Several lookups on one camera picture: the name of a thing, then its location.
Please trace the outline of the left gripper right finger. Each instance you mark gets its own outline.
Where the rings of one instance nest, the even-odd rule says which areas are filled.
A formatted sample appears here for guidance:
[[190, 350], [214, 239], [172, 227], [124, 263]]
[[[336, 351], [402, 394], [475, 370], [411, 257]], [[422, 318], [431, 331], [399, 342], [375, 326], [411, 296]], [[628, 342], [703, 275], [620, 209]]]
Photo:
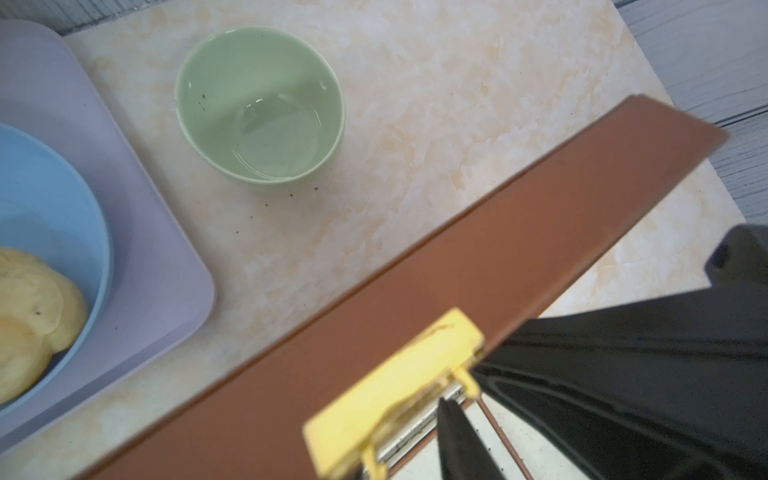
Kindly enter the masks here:
[[592, 479], [767, 475], [767, 229], [732, 228], [707, 288], [525, 323], [473, 370]]

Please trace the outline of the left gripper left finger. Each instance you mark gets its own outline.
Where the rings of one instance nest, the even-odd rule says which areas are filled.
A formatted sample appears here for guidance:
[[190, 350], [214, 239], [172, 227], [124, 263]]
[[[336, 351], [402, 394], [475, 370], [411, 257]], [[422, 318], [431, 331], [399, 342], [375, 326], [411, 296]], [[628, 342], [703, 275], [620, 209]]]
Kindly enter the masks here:
[[437, 407], [437, 440], [443, 480], [503, 480], [461, 406], [441, 398]]

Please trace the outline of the brown jewelry box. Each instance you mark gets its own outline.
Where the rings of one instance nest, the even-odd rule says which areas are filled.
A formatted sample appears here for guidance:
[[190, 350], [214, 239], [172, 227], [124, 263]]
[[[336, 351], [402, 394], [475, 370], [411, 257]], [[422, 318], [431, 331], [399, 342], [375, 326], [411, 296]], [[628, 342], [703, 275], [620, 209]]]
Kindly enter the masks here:
[[490, 351], [727, 140], [633, 95], [88, 468], [88, 479], [315, 479], [304, 425], [452, 309]]

